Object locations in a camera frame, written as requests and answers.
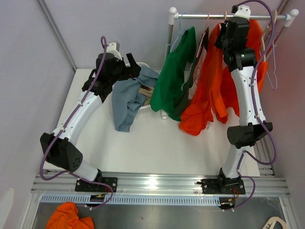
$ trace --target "metal rail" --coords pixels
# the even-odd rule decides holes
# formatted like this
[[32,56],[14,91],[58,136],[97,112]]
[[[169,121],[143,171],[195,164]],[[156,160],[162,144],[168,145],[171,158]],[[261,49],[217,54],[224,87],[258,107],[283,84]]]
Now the metal rail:
[[[178,18],[182,17],[182,19],[218,19],[218,20],[224,20],[224,19],[229,19],[233,17],[233,15],[225,15],[225,14],[178,14]],[[251,15],[250,19],[252,20],[270,20],[269,15]],[[278,20],[284,21],[286,20],[286,15],[278,15],[277,16]]]
[[[59,171],[45,171],[46,177],[51,177]],[[133,174],[133,173],[109,173],[103,172],[106,177],[117,177],[117,195],[134,196],[176,196],[176,197],[202,197],[202,188],[196,184],[202,178],[216,178],[216,176],[198,175],[158,175],[158,174]],[[255,197],[289,197],[290,193],[286,180],[266,176],[264,178],[254,178],[256,182]],[[61,175],[51,181],[44,181],[37,175],[32,187],[32,193],[70,193],[89,194],[75,192],[76,178],[66,174]],[[246,195],[249,196],[253,189],[252,181],[244,179]],[[206,197],[230,197],[231,195],[205,195]]]

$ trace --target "white wall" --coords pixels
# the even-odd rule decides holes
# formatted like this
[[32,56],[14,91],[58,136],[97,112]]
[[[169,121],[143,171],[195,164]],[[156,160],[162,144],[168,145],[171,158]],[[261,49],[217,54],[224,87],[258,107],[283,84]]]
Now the white wall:
[[[288,6],[299,9],[300,15],[276,48],[278,89],[271,90],[268,79],[264,82],[262,106],[267,120],[273,122],[272,134],[279,149],[275,171],[285,177],[298,215],[304,213],[305,198],[305,2],[293,0]],[[300,217],[305,226],[305,218]]]
[[[281,0],[265,0],[275,9]],[[182,13],[228,14],[236,0],[46,0],[55,22],[78,68],[95,67],[102,52],[100,37],[117,40],[124,57],[131,52],[136,61],[161,69],[168,31],[168,10],[175,6]],[[251,3],[252,14],[267,14],[258,3]],[[211,27],[217,21],[210,21]],[[183,20],[183,28],[196,26],[197,38],[204,20]],[[173,41],[177,35],[175,25]]]
[[73,78],[34,0],[0,3],[0,196],[15,189],[5,229],[16,229]]

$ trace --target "green shirt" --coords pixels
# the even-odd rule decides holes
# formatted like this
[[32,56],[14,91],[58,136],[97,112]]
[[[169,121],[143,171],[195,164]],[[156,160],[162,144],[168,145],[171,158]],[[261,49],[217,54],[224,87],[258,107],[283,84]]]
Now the green shirt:
[[187,62],[192,62],[196,53],[195,28],[184,32],[178,47],[168,54],[163,69],[153,90],[150,101],[153,111],[163,109],[170,118],[180,121],[183,111],[176,111],[183,95],[188,90],[182,90],[184,84],[184,69]]

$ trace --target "blue cloth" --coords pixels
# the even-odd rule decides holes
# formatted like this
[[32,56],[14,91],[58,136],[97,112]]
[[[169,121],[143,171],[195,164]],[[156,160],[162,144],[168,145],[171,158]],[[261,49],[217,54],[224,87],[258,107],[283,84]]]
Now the blue cloth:
[[129,132],[130,126],[144,104],[146,96],[139,93],[141,85],[155,87],[159,74],[142,66],[140,75],[114,84],[112,91],[112,113],[117,131]]

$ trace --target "orange shirt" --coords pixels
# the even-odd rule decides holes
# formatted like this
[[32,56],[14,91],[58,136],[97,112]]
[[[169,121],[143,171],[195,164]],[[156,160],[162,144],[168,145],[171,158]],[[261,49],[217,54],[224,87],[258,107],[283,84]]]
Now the orange shirt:
[[91,217],[79,219],[74,203],[67,202],[57,207],[46,229],[94,229]]
[[[260,38],[263,32],[257,21],[250,20],[249,23],[247,47],[254,49],[258,60],[260,58]],[[236,115],[239,116],[235,84],[228,66],[223,69],[223,51],[214,46],[220,31],[219,25],[216,25],[209,37],[208,51],[202,65],[195,96],[181,115],[179,128],[191,135],[200,134],[209,121],[214,121],[211,109],[213,109],[217,120],[224,124],[228,121],[228,107],[232,107]],[[262,62],[258,67],[257,85],[259,92],[263,87],[267,68],[266,62]]]

